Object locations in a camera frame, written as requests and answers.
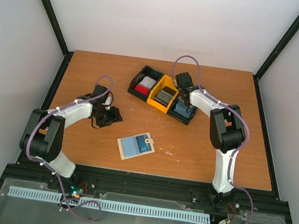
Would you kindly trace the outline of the beige card holder wallet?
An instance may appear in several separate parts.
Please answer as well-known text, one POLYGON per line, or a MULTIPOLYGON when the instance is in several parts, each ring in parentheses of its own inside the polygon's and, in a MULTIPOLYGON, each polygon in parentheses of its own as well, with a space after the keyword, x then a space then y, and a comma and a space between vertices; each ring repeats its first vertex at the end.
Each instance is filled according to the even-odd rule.
POLYGON ((117 139, 120 158, 122 160, 148 155, 155 152, 154 140, 150 133, 142 133, 117 139))

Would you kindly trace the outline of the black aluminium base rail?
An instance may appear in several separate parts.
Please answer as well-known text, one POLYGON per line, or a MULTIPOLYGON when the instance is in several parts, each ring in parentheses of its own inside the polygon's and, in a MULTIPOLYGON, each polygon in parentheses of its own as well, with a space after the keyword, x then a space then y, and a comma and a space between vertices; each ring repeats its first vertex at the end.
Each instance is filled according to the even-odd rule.
POLYGON ((175 201, 188 208, 203 210, 206 213, 224 213, 227 204, 236 213, 253 210, 259 214, 276 214, 291 220, 287 202, 278 199, 273 192, 249 190, 246 193, 235 190, 230 199, 216 204, 211 198, 212 188, 208 183, 178 180, 167 177, 150 176, 132 172, 102 169, 78 165, 71 178, 63 178, 64 189, 70 192, 75 185, 86 185, 88 194, 118 193, 175 201))

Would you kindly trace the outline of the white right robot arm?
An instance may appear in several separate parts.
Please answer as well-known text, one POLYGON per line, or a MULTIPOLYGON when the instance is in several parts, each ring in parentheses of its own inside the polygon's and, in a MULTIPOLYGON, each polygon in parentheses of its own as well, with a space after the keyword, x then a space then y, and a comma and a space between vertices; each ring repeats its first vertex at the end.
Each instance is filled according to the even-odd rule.
POLYGON ((226 105, 202 87, 196 86, 188 72, 175 76, 180 101, 194 106, 210 119, 210 141, 216 149, 216 171, 212 186, 219 194, 233 190, 233 173, 239 147, 245 142, 245 125, 237 105, 226 105))

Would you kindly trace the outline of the black left frame post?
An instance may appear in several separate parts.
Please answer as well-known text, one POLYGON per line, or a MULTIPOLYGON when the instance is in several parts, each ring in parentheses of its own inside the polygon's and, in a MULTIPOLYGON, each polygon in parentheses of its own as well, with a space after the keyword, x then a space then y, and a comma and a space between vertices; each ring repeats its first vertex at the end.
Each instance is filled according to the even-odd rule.
POLYGON ((61 50, 61 53, 64 56, 66 56, 69 54, 69 49, 68 49, 68 46, 64 39, 63 33, 61 31, 61 27, 57 20, 51 0, 41 0, 41 3, 42 3, 42 6, 44 7, 45 13, 47 14, 48 20, 53 29, 53 32, 54 32, 55 38, 57 40, 57 43, 59 45, 59 48, 61 50))

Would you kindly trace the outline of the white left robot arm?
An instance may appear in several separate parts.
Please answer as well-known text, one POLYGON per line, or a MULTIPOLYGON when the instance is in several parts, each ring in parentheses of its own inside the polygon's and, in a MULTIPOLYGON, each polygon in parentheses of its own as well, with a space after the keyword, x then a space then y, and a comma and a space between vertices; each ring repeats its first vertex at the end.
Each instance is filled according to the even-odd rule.
POLYGON ((76 190, 80 178, 74 173, 74 162, 62 152, 64 131, 84 119, 90 119, 90 125, 95 129, 121 122, 120 111, 113 101, 109 89, 96 85, 92 93, 79 96, 68 105, 33 110, 19 142, 20 149, 31 161, 61 176, 60 182, 66 190, 76 190))

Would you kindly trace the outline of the black card bin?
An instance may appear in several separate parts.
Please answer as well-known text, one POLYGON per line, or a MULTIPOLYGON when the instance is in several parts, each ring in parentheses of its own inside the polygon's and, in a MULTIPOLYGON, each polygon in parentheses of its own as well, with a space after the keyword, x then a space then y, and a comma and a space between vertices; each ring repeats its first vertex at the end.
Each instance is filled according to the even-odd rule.
POLYGON ((188 125, 195 116, 196 111, 197 108, 193 105, 185 106, 180 102, 180 100, 176 99, 172 102, 166 113, 168 116, 183 123, 184 125, 188 125))
POLYGON ((128 93, 146 102, 152 88, 156 86, 160 79, 164 76, 163 73, 146 65, 143 69, 132 79, 128 87, 128 93))

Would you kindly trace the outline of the black right frame post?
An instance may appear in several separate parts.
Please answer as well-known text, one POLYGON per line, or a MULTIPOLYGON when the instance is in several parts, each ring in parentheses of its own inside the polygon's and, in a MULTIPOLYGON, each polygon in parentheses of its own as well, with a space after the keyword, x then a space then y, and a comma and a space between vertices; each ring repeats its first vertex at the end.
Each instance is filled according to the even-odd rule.
POLYGON ((280 38, 274 49, 270 52, 268 57, 265 59, 261 67, 258 69, 256 74, 253 75, 255 82, 259 82, 262 76, 267 72, 267 70, 271 67, 271 65, 275 62, 275 60, 278 58, 280 53, 284 51, 285 47, 288 45, 288 43, 294 38, 296 33, 299 30, 299 14, 294 19, 292 24, 289 26, 289 28, 286 30, 286 32, 283 34, 283 36, 280 38))

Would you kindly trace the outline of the red and white card stack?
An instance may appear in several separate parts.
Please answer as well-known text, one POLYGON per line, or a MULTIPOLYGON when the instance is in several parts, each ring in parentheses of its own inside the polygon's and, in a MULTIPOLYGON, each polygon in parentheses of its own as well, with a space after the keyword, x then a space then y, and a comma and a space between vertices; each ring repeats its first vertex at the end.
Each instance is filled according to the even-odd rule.
POLYGON ((136 86, 135 90, 143 95, 148 96, 148 93, 156 83, 156 80, 152 79, 150 76, 145 76, 136 86))

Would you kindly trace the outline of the yellow middle card bin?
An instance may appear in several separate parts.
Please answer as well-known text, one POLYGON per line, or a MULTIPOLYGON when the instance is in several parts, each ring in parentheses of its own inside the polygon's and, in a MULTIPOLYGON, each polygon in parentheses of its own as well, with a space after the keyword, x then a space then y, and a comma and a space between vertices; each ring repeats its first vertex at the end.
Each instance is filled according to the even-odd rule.
POLYGON ((172 78, 168 75, 163 75, 151 89, 146 102, 166 114, 178 94, 179 91, 174 86, 172 78))

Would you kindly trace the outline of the blue card stack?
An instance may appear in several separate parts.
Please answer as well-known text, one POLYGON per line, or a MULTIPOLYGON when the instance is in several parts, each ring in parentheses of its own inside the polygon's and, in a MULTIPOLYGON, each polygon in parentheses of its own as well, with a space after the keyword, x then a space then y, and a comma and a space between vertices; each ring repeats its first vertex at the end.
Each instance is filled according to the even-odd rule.
POLYGON ((181 117, 183 117, 185 119, 190 119, 195 114, 196 109, 192 105, 185 106, 180 101, 177 101, 175 103, 173 112, 175 112, 176 114, 180 115, 181 117))

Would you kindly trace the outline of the blue credit card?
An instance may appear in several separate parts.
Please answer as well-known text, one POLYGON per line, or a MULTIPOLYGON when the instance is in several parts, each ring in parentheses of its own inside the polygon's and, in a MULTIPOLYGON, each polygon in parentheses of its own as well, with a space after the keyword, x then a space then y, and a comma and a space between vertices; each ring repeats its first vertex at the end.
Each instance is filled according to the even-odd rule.
POLYGON ((140 153, 145 153, 152 150, 150 143, 147 142, 147 140, 147 135, 136 136, 136 142, 140 153))
POLYGON ((134 136, 122 138, 121 146, 125 158, 130 158, 140 153, 137 146, 137 139, 134 136))

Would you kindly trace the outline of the black frame post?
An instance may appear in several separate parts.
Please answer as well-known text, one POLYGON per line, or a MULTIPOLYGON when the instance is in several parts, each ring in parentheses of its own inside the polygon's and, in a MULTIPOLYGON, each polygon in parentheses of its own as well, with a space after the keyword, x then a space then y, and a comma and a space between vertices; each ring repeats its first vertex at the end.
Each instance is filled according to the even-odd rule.
POLYGON ((267 70, 271 67, 271 65, 275 62, 275 60, 278 58, 280 53, 284 51, 285 47, 288 45, 288 43, 294 38, 296 33, 299 30, 299 14, 294 19, 292 24, 289 26, 289 28, 286 30, 286 32, 283 34, 283 36, 280 38, 274 49, 270 52, 268 57, 265 59, 261 67, 258 69, 256 74, 253 75, 255 82, 259 82, 262 76, 267 72, 267 70))
POLYGON ((64 56, 66 56, 69 54, 69 49, 68 49, 68 46, 64 39, 63 33, 61 31, 61 27, 57 20, 51 0, 41 0, 41 3, 42 3, 42 6, 44 7, 45 13, 47 14, 48 20, 53 29, 53 32, 54 32, 55 38, 57 40, 57 43, 59 45, 59 48, 61 50, 61 53, 64 56))

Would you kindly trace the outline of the grey card stack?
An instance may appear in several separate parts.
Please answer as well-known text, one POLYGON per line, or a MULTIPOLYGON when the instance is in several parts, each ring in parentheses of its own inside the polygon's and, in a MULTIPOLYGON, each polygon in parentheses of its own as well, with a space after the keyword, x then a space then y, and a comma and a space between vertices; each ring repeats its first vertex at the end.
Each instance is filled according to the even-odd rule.
POLYGON ((162 104, 163 106, 168 106, 175 94, 176 91, 167 86, 164 86, 164 88, 162 88, 154 97, 154 100, 162 104))

